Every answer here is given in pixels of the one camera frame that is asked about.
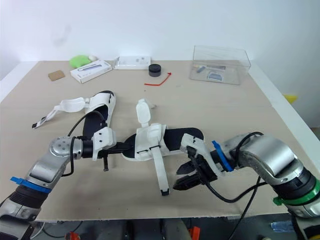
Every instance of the yellow object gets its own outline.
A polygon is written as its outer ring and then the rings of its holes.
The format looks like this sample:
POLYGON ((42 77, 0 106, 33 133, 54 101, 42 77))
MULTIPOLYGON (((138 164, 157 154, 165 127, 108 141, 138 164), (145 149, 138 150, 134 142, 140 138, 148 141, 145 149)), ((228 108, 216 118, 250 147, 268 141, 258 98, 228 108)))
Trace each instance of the yellow object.
POLYGON ((298 96, 296 95, 288 95, 288 94, 283 94, 283 96, 285 97, 285 99, 292 104, 295 100, 298 99, 298 96))
POLYGON ((310 240, 314 240, 314 239, 320 239, 320 235, 315 235, 315 236, 313 236, 313 237, 311 237, 311 238, 309 238, 310 240))

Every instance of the blue clip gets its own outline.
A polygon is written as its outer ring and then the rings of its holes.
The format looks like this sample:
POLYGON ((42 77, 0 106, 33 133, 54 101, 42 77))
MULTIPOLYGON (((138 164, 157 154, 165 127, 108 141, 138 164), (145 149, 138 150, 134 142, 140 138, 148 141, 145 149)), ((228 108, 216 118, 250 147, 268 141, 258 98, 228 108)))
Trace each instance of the blue clip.
POLYGON ((228 161, 226 160, 225 155, 224 155, 224 153, 222 152, 219 143, 217 143, 216 141, 212 141, 212 143, 213 143, 213 146, 214 146, 215 149, 216 149, 216 152, 218 153, 218 155, 219 155, 219 157, 220 157, 220 159, 221 159, 221 162, 222 162, 223 165, 225 166, 225 168, 228 170, 228 172, 232 172, 234 169, 230 166, 230 164, 229 164, 228 161))
POLYGON ((46 187, 43 187, 43 186, 36 185, 36 184, 34 184, 32 182, 24 180, 23 178, 17 178, 15 176, 13 176, 13 177, 11 177, 10 180, 12 182, 15 182, 18 185, 23 185, 23 186, 26 186, 28 188, 37 190, 39 192, 43 192, 43 193, 46 193, 46 194, 49 194, 51 192, 50 188, 46 188, 46 187))

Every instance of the black insole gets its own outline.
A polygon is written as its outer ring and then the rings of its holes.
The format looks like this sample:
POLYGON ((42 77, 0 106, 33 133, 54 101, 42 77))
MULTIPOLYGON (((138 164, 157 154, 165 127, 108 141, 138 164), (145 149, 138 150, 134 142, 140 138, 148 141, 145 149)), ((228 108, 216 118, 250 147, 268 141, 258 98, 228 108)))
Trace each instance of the black insole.
MULTIPOLYGON (((203 133, 194 127, 187 128, 176 128, 176 129, 166 129, 164 132, 163 140, 169 151, 179 150, 181 146, 181 140, 184 134, 190 134, 198 139, 203 140, 203 133)), ((135 145, 136 145, 136 134, 127 138, 124 143, 131 144, 132 148, 123 152, 123 155, 127 158, 135 158, 135 145)))
MULTIPOLYGON (((101 91, 101 92, 99 92, 99 94, 100 93, 112 94, 114 96, 114 93, 112 91, 108 91, 108 90, 101 91)), ((94 111, 100 112, 102 114, 102 116, 104 117, 105 121, 107 122, 108 107, 106 105, 97 107, 94 111)), ((83 131, 82 131, 83 136, 86 136, 89 139, 91 139, 93 137, 94 133, 99 131, 100 129, 101 129, 101 118, 97 114, 90 114, 85 117, 83 131)))

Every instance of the clear plastic box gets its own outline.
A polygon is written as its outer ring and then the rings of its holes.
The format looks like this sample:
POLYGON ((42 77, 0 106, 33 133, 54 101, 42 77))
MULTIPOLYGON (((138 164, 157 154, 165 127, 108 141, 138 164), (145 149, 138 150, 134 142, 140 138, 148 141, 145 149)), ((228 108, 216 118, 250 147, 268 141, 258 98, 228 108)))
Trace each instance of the clear plastic box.
POLYGON ((241 84, 251 64, 245 50, 194 46, 190 79, 224 84, 241 84))

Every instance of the white table edge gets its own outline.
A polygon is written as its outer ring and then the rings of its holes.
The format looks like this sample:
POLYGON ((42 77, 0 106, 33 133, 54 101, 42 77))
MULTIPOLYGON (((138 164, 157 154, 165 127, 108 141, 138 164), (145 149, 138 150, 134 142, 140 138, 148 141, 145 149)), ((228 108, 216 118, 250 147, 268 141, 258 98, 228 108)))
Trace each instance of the white table edge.
POLYGON ((272 107, 282 118, 306 155, 320 172, 320 161, 317 153, 317 149, 320 149, 320 141, 268 76, 254 61, 251 64, 249 74, 269 99, 272 107))
MULTIPOLYGON (((0 81, 0 103, 37 63, 37 61, 23 61, 0 81)), ((320 172, 320 161, 316 151, 316 149, 320 149, 320 141, 316 135, 255 61, 251 61, 249 74, 320 172)))

